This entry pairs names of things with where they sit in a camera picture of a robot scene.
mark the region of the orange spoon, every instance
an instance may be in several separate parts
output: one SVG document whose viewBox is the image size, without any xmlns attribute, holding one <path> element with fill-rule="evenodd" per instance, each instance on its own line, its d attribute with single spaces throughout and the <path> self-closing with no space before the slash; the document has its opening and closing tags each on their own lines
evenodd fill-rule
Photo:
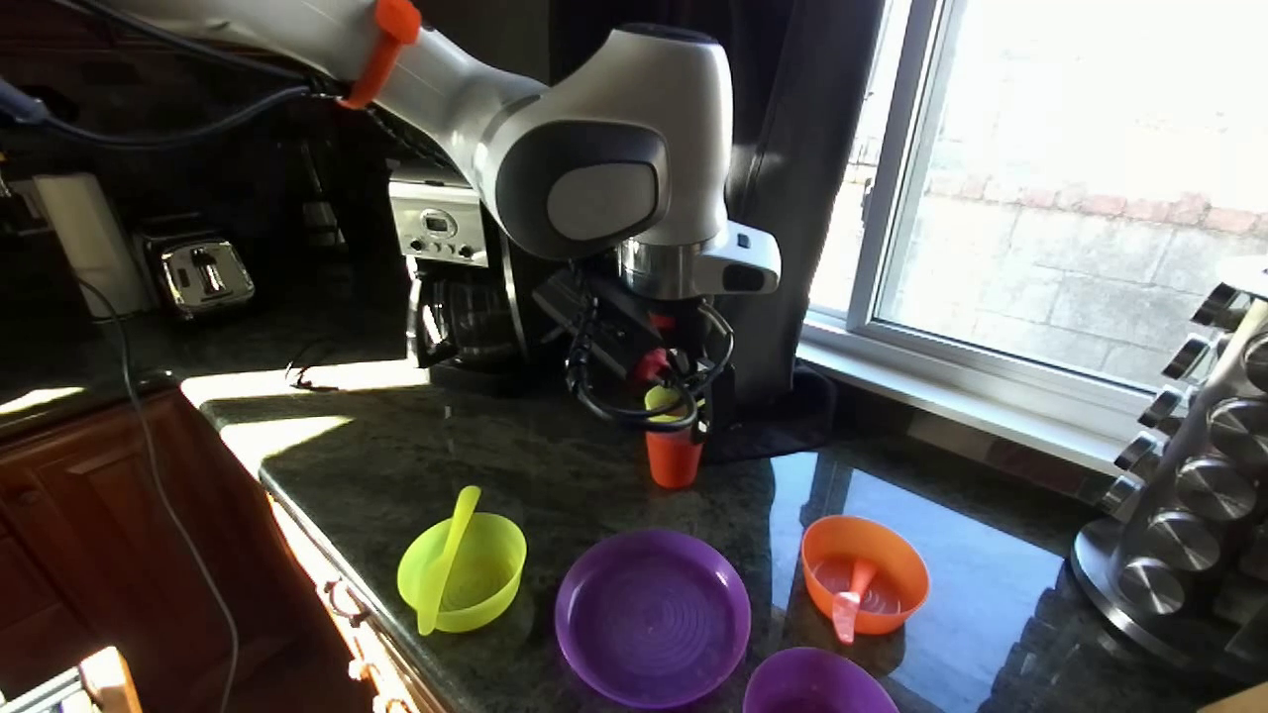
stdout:
<svg viewBox="0 0 1268 713">
<path fill-rule="evenodd" d="M 837 600 L 833 600 L 837 643 L 858 643 L 858 618 L 862 618 L 862 602 L 866 602 L 866 592 L 871 588 L 871 578 L 876 578 L 876 564 L 858 559 L 847 572 L 847 592 L 837 592 Z"/>
</svg>

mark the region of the window frame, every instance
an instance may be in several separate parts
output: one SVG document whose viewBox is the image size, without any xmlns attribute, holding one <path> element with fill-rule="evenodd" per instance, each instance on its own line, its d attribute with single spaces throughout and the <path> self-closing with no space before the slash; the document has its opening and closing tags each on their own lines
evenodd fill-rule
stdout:
<svg viewBox="0 0 1268 713">
<path fill-rule="evenodd" d="M 876 318 L 887 239 L 911 218 L 901 205 L 932 153 L 924 118 L 946 87 L 940 73 L 964 9 L 967 0 L 911 0 L 847 313 L 809 308 L 796 355 L 867 391 L 1114 475 L 1114 457 L 1143 431 L 1137 413 L 1148 408 L 1154 391 Z"/>
</svg>

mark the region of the cable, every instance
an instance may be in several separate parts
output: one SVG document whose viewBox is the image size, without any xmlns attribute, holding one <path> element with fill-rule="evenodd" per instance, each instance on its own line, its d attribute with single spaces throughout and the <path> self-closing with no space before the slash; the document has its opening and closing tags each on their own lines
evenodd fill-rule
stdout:
<svg viewBox="0 0 1268 713">
<path fill-rule="evenodd" d="M 238 106 L 236 116 L 228 118 L 213 118 L 213 124 L 204 124 L 204 128 L 191 128 L 191 131 L 171 131 L 171 133 L 101 133 L 101 131 L 86 131 L 86 128 L 75 128 L 67 118 L 57 118 L 57 116 L 46 116 L 46 128 L 75 139 L 75 143 L 86 143 L 86 145 L 109 145 L 109 151 L 174 151 L 174 145 L 191 145 L 191 143 L 204 143 L 204 139 L 213 139 L 213 133 L 228 133 L 290 100 L 300 100 L 300 94 L 314 94 L 311 87 L 281 87 L 281 90 L 269 90 L 245 106 Z"/>
<path fill-rule="evenodd" d="M 713 334 L 720 335 L 720 355 L 713 362 L 713 367 L 701 378 L 698 391 L 710 391 L 713 380 L 731 367 L 731 362 L 736 355 L 736 330 L 710 305 L 698 305 L 707 313 L 707 322 L 713 326 Z"/>
<path fill-rule="evenodd" d="M 423 168 L 452 168 L 452 159 L 435 145 L 435 143 L 422 143 L 411 131 L 401 128 L 401 118 L 394 118 L 382 106 L 365 112 L 374 118 L 376 131 L 389 133 L 389 143 L 397 143 L 406 153 L 422 159 Z"/>
<path fill-rule="evenodd" d="M 143 398 L 141 398 L 141 387 L 134 387 L 130 345 L 127 345 L 123 318 L 116 313 L 116 305 L 112 305 L 97 287 L 86 287 L 84 279 L 75 279 L 75 283 L 109 308 L 109 318 L 112 318 L 112 326 L 116 326 L 116 353 L 120 353 L 120 367 L 123 367 L 123 391 L 127 391 L 127 404 L 130 404 L 130 413 L 134 413 L 134 421 L 141 421 L 141 427 L 143 427 L 143 445 L 146 445 L 146 475 L 151 475 L 151 483 L 154 483 L 154 495 L 158 495 L 162 515 L 167 515 L 171 526 L 179 531 L 179 537 L 184 537 L 184 547 L 187 547 L 197 578 L 208 581 L 208 593 L 213 600 L 213 607 L 220 607 L 220 614 L 221 614 L 221 621 L 228 621 L 229 667 L 228 667 L 228 691 L 221 691 L 221 703 L 220 703 L 220 710 L 228 713 L 228 710 L 229 710 L 229 695 L 236 695 L 236 679 L 238 679 L 238 647 L 244 647 L 244 643 L 238 643 L 238 618 L 236 618 L 221 588 L 213 581 L 213 576 L 209 576 L 209 568 L 208 568 L 195 535 L 187 531 L 184 515 L 174 512 L 174 504 L 171 504 L 171 495 L 167 495 L 167 487 L 162 487 L 158 446 L 154 446 L 154 431 L 151 431 L 146 404 L 143 404 Z"/>
<path fill-rule="evenodd" d="M 245 73 L 275 77 L 275 81 L 286 81 L 286 85 L 311 85 L 311 77 L 300 77 L 300 73 L 275 69 L 275 65 L 253 65 L 253 61 L 220 53 L 220 48 L 209 48 L 209 44 L 184 38 L 184 37 L 174 37 L 174 33 L 162 33 L 162 28 L 146 25 L 146 21 L 134 21 L 134 16 L 127 16 L 127 12 L 116 12 L 116 9 L 109 9 L 109 4 L 101 4 L 101 0 L 67 0 L 67 4 L 72 4 L 72 9 L 84 9 L 84 12 L 92 12 L 92 16 L 105 16 L 105 21 L 112 21 L 112 25 L 123 25 L 123 28 L 141 33 L 141 37 L 174 44 L 174 48 L 184 48 L 184 53 L 191 53 L 191 56 L 213 61 L 213 65 L 245 69 Z"/>
</svg>

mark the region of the purple bowl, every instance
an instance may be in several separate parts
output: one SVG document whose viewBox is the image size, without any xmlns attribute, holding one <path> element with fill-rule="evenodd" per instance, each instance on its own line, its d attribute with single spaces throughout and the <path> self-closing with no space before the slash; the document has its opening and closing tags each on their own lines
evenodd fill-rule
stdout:
<svg viewBox="0 0 1268 713">
<path fill-rule="evenodd" d="M 554 600 L 562 663 L 628 710 L 678 710 L 713 695 L 746 656 L 750 629 L 740 576 L 678 531 L 603 537 Z"/>
<path fill-rule="evenodd" d="M 796 647 L 755 671 L 746 713 L 901 713 L 901 706 L 858 663 Z"/>
</svg>

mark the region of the green spoon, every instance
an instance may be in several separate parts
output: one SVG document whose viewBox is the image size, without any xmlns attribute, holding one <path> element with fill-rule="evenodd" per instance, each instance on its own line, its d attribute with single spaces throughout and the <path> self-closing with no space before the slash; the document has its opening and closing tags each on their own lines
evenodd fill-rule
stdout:
<svg viewBox="0 0 1268 713">
<path fill-rule="evenodd" d="M 467 522 L 475 515 L 475 504 L 481 504 L 481 487 L 464 487 L 462 499 L 452 504 L 452 515 L 447 515 L 447 531 L 446 531 L 446 547 L 440 547 L 440 564 L 429 568 L 435 572 L 435 581 L 423 592 L 423 602 L 422 602 L 422 635 L 431 635 L 435 629 L 435 618 L 440 618 L 440 600 L 447 592 L 447 576 L 452 576 L 452 559 L 462 555 L 462 544 L 467 535 Z"/>
</svg>

